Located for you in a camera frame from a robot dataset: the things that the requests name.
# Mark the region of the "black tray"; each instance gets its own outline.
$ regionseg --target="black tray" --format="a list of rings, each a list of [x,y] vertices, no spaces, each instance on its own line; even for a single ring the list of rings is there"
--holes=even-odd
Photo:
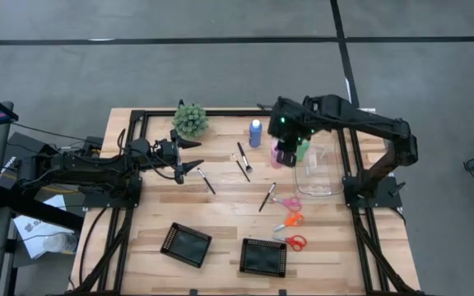
[[[201,268],[210,243],[211,236],[174,222],[165,237],[160,252],[191,266]]]
[[[284,278],[286,244],[244,238],[239,271]]]

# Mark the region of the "wooden table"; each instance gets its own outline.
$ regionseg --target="wooden table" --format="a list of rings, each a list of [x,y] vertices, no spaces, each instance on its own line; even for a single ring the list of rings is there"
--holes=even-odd
[[[118,152],[116,140],[128,127],[131,109],[112,109],[105,143],[104,157]],[[134,211],[128,256],[123,276],[123,294],[187,294],[198,289],[200,294],[278,294],[287,289],[289,294],[363,294],[356,238],[350,210],[344,204],[340,183],[343,176],[337,134],[320,132],[312,139],[318,176],[298,174],[301,187],[323,185],[324,192],[340,192],[331,197],[302,196],[305,217],[299,227],[283,229],[283,235],[301,234],[309,244],[302,252],[289,250],[286,278],[278,279],[239,273],[239,255],[243,238],[270,239],[272,229],[286,217],[281,205],[267,204],[261,213],[258,208],[273,182],[277,183],[278,197],[292,197],[295,193],[293,171],[273,169],[270,161],[269,118],[263,123],[263,138],[259,148],[248,146],[251,118],[209,118],[209,131],[201,139],[202,146],[181,150],[183,161],[204,159],[200,165],[214,187],[214,196],[197,172],[185,177],[184,185],[158,177],[154,172],[142,173],[143,191],[139,207]],[[147,140],[170,137],[171,117],[151,118]],[[348,132],[347,145],[351,148]],[[377,137],[359,133],[360,148],[367,166],[384,153],[384,145]],[[253,173],[248,183],[231,154],[239,156],[237,141],[244,145]],[[171,169],[163,169],[172,175]],[[100,209],[86,214],[84,238]],[[107,210],[91,235],[84,263],[84,277],[91,272],[103,251],[111,210]],[[397,273],[414,289],[419,289],[407,233],[402,219],[387,209],[374,210],[383,253]],[[213,237],[201,269],[160,254],[160,247],[169,227],[177,222]],[[77,283],[83,239],[80,241],[72,280]],[[375,262],[369,255],[374,288],[379,287]],[[108,289],[114,281],[116,257],[109,268]]]

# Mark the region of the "orange scissors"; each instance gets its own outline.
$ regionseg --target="orange scissors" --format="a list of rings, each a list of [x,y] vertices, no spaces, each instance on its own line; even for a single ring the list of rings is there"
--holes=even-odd
[[[293,212],[298,212],[303,207],[301,205],[301,200],[298,197],[285,198],[285,199],[276,199],[275,197],[273,197],[272,201],[282,204],[288,210],[291,210]]]
[[[285,238],[282,236],[274,235],[273,239],[288,243],[296,252],[303,250],[303,247],[306,246],[306,238],[300,235],[294,235],[291,238]]]
[[[277,232],[288,226],[301,226],[304,222],[304,217],[299,212],[290,212],[286,217],[285,223],[279,224],[273,229],[273,232]]]

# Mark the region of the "white paper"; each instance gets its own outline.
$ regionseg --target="white paper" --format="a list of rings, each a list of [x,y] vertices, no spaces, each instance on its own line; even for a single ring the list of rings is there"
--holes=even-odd
[[[67,210],[65,207],[65,201],[63,200],[63,195],[60,194],[48,199],[44,202],[44,204],[59,207],[60,210]],[[32,237],[36,235],[58,234],[61,232],[70,234],[73,233],[73,231],[70,229],[47,224],[43,221],[24,215],[14,218],[14,224],[16,225],[17,231],[19,231],[22,240],[31,238],[24,241],[23,243],[25,244],[26,250],[29,252],[30,258],[32,259],[36,259],[47,252],[43,248],[43,240],[45,239],[45,236],[37,238]]]

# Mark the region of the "gray carpet floor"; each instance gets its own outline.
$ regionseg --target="gray carpet floor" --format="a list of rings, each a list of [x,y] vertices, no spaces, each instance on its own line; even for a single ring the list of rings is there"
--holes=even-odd
[[[347,37],[474,36],[474,1],[341,0]],[[328,0],[0,0],[0,39],[335,36]],[[348,44],[362,107],[405,118],[420,161],[396,172],[421,287],[474,295],[474,43]],[[0,46],[0,100],[25,125],[103,136],[114,107],[347,97],[337,44]],[[40,140],[53,136],[15,129]],[[61,293],[72,257],[20,269],[16,294]]]

